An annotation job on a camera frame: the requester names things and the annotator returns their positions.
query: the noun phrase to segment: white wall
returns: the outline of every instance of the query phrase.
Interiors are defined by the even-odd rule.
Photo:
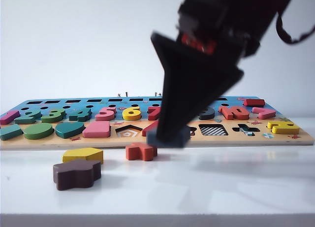
[[[175,38],[183,0],[1,0],[1,113],[27,99],[150,96],[163,69],[153,30]],[[315,24],[315,0],[292,0],[293,35]],[[258,96],[289,117],[315,116],[315,37],[288,46],[275,24],[227,96]]]

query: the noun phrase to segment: checkered pattern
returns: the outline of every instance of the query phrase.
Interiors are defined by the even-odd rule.
[[[202,135],[204,136],[227,136],[227,132],[224,127],[213,126],[213,125],[204,125],[200,126]]]

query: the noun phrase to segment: brown cloud-shaped piece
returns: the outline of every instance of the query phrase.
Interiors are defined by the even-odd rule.
[[[101,176],[100,161],[77,159],[55,164],[53,170],[58,190],[89,188]]]

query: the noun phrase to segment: orange cross-shaped piece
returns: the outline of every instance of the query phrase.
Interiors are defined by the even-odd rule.
[[[134,142],[129,146],[126,146],[126,159],[131,160],[143,160],[152,161],[153,157],[158,155],[158,150],[154,146],[150,146],[141,142]]]

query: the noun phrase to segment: wooden puzzle board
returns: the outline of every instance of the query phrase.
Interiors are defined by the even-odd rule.
[[[269,121],[290,121],[280,112],[276,116],[266,120],[258,119],[257,114],[251,113],[252,107],[244,106],[245,99],[258,99],[257,97],[221,97],[210,106],[215,110],[215,117],[210,120],[200,120],[197,116],[188,125],[192,127],[190,141],[187,146],[213,146],[213,145],[312,145],[314,139],[307,134],[302,128],[298,134],[274,134],[267,128]],[[149,126],[154,121],[148,120],[148,107],[160,106],[161,97],[103,97],[103,98],[72,98],[72,99],[41,99],[28,100],[12,108],[19,110],[21,115],[25,112],[39,109],[41,114],[48,115],[53,109],[65,109],[66,116],[57,123],[52,123],[53,128],[57,124],[69,122],[68,116],[82,108],[90,108],[92,111],[91,118],[84,122],[87,128],[95,120],[95,115],[103,107],[116,106],[117,113],[114,120],[110,121],[110,137],[104,138],[84,138],[82,134],[70,138],[61,138],[52,133],[48,137],[29,140],[24,135],[1,141],[1,150],[12,149],[69,149],[80,147],[124,147],[133,142],[146,142],[146,137],[142,136],[142,129]],[[125,121],[122,118],[122,112],[129,108],[139,106],[142,118],[137,121]],[[227,120],[218,112],[220,106],[242,106],[250,112],[250,118],[247,120]],[[273,109],[270,105],[265,104],[263,108]],[[14,121],[8,125],[1,125],[1,128],[14,124]],[[25,130],[30,124],[19,125]],[[242,128],[250,128],[253,131],[244,131]]]

